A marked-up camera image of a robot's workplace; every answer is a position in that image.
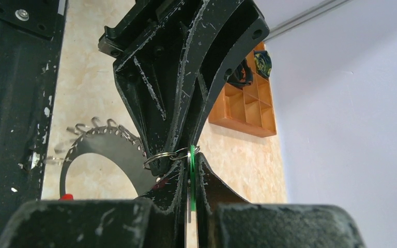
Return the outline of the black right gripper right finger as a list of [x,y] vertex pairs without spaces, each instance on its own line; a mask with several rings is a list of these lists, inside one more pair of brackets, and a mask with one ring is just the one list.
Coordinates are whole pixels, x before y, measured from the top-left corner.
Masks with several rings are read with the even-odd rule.
[[255,204],[195,157],[199,247],[365,247],[354,219],[334,205]]

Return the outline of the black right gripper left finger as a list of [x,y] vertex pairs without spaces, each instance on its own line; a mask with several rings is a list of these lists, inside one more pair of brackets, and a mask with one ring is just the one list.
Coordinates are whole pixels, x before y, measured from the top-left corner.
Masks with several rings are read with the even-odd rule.
[[0,247],[185,247],[186,177],[180,160],[136,199],[29,201]]

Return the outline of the green key tag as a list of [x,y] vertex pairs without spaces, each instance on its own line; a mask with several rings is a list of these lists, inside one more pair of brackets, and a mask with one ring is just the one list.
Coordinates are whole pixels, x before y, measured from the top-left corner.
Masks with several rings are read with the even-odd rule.
[[188,156],[189,163],[189,178],[190,178],[190,209],[195,211],[196,197],[195,197],[195,146],[191,145]]

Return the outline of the large metal keyring red grip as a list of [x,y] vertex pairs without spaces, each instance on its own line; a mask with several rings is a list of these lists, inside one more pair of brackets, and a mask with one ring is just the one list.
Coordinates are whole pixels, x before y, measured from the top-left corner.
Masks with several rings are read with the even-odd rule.
[[130,181],[140,196],[157,184],[157,177],[143,169],[147,155],[141,139],[113,119],[102,122],[99,117],[91,124],[77,123],[66,128],[72,138],[56,144],[55,156],[47,160],[60,165],[58,191],[60,199],[72,199],[75,193],[67,190],[67,179],[72,164],[81,156],[95,154],[113,162]]

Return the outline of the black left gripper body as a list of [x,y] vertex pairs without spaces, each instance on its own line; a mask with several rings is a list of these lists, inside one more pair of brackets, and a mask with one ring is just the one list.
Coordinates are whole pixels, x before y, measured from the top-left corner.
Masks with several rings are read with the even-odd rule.
[[164,18],[191,1],[136,1],[115,27],[104,27],[98,50],[110,57],[119,57],[148,28],[165,22]]

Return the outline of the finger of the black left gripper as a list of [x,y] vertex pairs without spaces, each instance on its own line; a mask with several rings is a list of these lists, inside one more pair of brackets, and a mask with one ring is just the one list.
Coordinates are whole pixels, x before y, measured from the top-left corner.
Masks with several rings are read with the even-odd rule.
[[264,15],[254,1],[206,1],[193,22],[193,52],[205,54],[182,60],[192,76],[192,91],[186,91],[186,112],[181,113],[181,146],[198,142],[206,119],[224,84],[245,57],[269,34]]
[[205,1],[191,1],[146,29],[113,63],[118,92],[141,136],[148,157],[181,147],[181,113],[186,112],[186,91],[192,91],[193,69],[184,59],[193,52],[193,22]]

